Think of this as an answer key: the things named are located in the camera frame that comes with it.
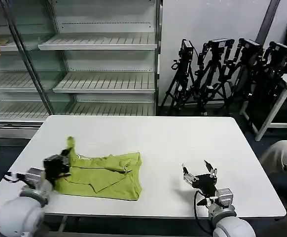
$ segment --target table leg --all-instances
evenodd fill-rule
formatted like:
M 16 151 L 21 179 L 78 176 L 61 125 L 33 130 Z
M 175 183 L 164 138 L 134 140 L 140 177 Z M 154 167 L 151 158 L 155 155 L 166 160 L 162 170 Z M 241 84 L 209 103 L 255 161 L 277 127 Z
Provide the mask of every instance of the table leg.
M 280 94 L 279 98 L 277 99 L 275 105 L 273 106 L 271 112 L 267 116 L 266 120 L 264 121 L 262 127 L 258 131 L 255 140 L 258 142 L 263 137 L 264 133 L 266 132 L 267 128 L 273 121 L 274 117 L 276 116 L 277 112 L 280 110 L 281 106 L 283 105 L 284 101 L 287 98 L 287 88 L 285 88 L 282 93 Z
M 243 102 L 243 105 L 242 105 L 242 107 L 241 107 L 241 109 L 240 109 L 240 113 L 239 113 L 240 115 L 243 115 L 243 114 L 245 113 L 248 104 L 249 104 L 248 101 Z
M 68 216 L 63 216 L 63 219 L 61 220 L 61 224 L 59 226 L 58 232 L 63 232 L 66 226 Z

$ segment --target floor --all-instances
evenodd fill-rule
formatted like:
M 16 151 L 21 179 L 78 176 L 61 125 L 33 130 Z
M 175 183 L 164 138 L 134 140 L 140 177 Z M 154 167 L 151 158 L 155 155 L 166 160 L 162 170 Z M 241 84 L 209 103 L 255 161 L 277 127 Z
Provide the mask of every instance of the floor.
M 215 109 L 209 110 L 209 115 L 217 116 Z M 190 111 L 186 109 L 181 113 L 182 116 L 190 115 Z M 245 135 L 247 141 L 251 145 L 257 157 L 273 143 L 279 140 L 287 140 L 287 129 L 273 129 L 267 131 L 260 142 L 254 140 L 254 135 L 245 119 L 238 112 L 230 113 L 238 123 L 240 129 Z M 23 150 L 26 142 L 21 147 L 1 147 L 0 146 L 0 180 L 15 159 Z M 46 226 L 50 230 L 57 230 L 61 219 L 57 217 L 47 216 L 45 220 Z M 194 220 L 156 220 L 156 219 L 132 219 L 132 218 L 76 218 L 70 217 L 67 221 L 66 231 L 101 234 L 133 234 L 133 235 L 161 235 L 161 236 L 204 236 L 204 234 L 196 227 Z M 265 225 L 262 221 L 254 221 L 254 228 Z

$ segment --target metal shelf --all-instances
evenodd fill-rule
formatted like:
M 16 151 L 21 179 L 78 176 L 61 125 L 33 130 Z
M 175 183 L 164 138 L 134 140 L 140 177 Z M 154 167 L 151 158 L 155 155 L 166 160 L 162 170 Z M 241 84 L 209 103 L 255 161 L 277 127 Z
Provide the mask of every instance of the metal shelf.
M 38 72 L 45 90 L 51 90 L 57 84 L 60 72 Z M 28 72 L 0 72 L 0 92 L 36 92 Z
M 155 33 L 59 34 L 38 45 L 40 50 L 155 50 Z
M 69 72 L 56 93 L 154 93 L 152 72 Z
M 24 35 L 22 37 L 26 50 L 38 50 L 38 44 L 46 40 L 46 36 Z M 8 38 L 7 43 L 0 44 L 0 52 L 18 51 L 12 37 Z
M 78 102 L 67 115 L 153 116 L 153 104 Z
M 57 114 L 63 113 L 67 102 L 53 102 Z M 0 101 L 0 121 L 44 122 L 49 116 L 42 102 Z

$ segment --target white stool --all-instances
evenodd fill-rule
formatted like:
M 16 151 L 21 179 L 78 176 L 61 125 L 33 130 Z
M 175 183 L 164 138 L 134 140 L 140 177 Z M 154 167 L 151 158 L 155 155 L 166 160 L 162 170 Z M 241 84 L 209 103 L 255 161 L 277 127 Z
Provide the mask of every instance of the white stool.
M 275 105 L 273 106 L 271 112 L 267 116 L 266 120 L 264 121 L 262 127 L 257 130 L 257 128 L 253 124 L 253 130 L 256 133 L 255 140 L 258 142 L 263 137 L 264 133 L 268 128 L 287 128 L 287 123 L 285 122 L 272 122 L 274 117 L 276 116 L 277 112 L 280 110 L 281 106 L 283 105 L 284 101 L 287 98 L 287 74 L 283 75 L 283 81 L 285 82 L 286 86 L 280 96 L 278 97 Z M 246 114 L 245 109 L 247 107 L 247 103 L 241 109 L 241 114 L 245 116 L 247 120 L 249 120 L 249 116 Z

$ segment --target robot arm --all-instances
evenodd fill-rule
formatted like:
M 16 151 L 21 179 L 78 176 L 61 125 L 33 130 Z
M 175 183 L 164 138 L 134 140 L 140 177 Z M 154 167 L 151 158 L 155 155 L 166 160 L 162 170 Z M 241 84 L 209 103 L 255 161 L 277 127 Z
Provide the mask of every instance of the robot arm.
M 4 180 L 23 181 L 19 196 L 0 208 L 0 236 L 31 237 L 44 219 L 44 206 L 58 178 L 69 172 L 69 150 L 44 159 L 44 171 L 31 168 L 26 174 L 6 173 Z
M 212 165 L 206 161 L 205 165 L 210 173 L 197 176 L 190 174 L 184 164 L 182 165 L 183 179 L 193 188 L 198 189 L 194 196 L 196 220 L 198 221 L 196 206 L 206 206 L 211 226 L 214 228 L 210 232 L 213 237 L 255 237 L 251 225 L 245 220 L 236 217 L 237 214 L 232 205 L 233 193 L 231 190 L 229 188 L 216 189 L 217 169 L 213 169 Z M 196 195 L 198 193 L 203 195 L 204 199 L 196 204 Z

